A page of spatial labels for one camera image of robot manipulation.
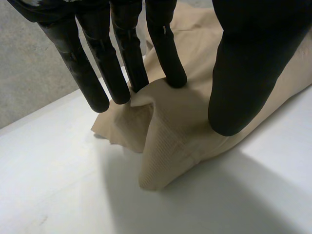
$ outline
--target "white table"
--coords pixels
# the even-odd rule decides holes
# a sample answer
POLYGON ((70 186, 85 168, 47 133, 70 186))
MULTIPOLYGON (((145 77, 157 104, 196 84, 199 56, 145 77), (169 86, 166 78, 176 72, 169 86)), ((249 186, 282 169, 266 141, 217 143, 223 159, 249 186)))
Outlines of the white table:
POLYGON ((80 91, 0 130, 1 234, 312 234, 312 87, 164 191, 80 91))

